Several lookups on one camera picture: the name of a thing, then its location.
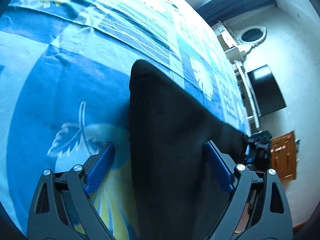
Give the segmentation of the black pants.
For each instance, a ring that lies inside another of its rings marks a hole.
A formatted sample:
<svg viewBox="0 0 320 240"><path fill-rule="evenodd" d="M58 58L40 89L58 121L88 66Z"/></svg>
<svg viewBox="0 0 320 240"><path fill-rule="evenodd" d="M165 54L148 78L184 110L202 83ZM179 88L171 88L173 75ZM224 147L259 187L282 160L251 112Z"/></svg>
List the black pants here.
<svg viewBox="0 0 320 240"><path fill-rule="evenodd" d="M130 77L129 131L141 239L204 239L227 206L203 148L238 160L244 134L145 60Z"/></svg>

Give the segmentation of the brown wooden cabinet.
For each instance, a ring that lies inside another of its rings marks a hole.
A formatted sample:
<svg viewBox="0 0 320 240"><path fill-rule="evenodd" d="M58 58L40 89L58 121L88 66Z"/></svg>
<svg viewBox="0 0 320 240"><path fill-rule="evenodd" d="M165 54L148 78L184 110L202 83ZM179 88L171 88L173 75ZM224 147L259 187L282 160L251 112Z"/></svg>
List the brown wooden cabinet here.
<svg viewBox="0 0 320 240"><path fill-rule="evenodd" d="M294 131L272 139L271 164L282 183L296 179L296 155Z"/></svg>

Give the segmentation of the black flat television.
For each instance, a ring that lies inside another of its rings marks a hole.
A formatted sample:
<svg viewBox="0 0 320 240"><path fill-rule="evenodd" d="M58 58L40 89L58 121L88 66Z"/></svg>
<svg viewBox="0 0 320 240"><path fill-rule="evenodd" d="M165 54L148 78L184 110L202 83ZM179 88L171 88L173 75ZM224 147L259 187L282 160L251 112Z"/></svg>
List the black flat television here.
<svg viewBox="0 0 320 240"><path fill-rule="evenodd" d="M278 83L267 64L247 72L247 75L253 88L260 116L286 108L286 102Z"/></svg>

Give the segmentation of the white dressing table with mirror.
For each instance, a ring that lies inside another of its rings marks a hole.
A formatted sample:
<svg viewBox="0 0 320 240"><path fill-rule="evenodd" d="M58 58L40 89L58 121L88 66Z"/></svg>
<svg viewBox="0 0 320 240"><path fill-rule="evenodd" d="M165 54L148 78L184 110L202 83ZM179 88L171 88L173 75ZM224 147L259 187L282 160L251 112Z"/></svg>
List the white dressing table with mirror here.
<svg viewBox="0 0 320 240"><path fill-rule="evenodd" d="M219 21L212 29L231 64L243 62L251 50L263 43L267 36L267 29L257 25L233 31Z"/></svg>

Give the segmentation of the blue patterned bed sheet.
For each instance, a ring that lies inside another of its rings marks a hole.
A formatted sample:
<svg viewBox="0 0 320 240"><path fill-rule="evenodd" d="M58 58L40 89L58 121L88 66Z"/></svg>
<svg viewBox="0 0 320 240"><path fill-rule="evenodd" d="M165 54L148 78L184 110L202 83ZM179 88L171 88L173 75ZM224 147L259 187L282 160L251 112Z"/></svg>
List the blue patterned bed sheet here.
<svg viewBox="0 0 320 240"><path fill-rule="evenodd" d="M137 239L129 79L151 62L221 121L249 133L231 63L185 0L11 0L1 16L1 203L23 232L41 173L116 148L92 201L116 239Z"/></svg>

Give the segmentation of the dark blue curtain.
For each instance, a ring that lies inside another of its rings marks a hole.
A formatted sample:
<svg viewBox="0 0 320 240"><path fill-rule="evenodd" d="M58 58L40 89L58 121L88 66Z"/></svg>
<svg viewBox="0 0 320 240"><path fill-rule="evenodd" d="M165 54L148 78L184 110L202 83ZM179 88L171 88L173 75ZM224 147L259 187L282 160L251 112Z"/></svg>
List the dark blue curtain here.
<svg viewBox="0 0 320 240"><path fill-rule="evenodd" d="M210 0L197 7L196 12L212 27L219 21L275 3L276 0Z"/></svg>

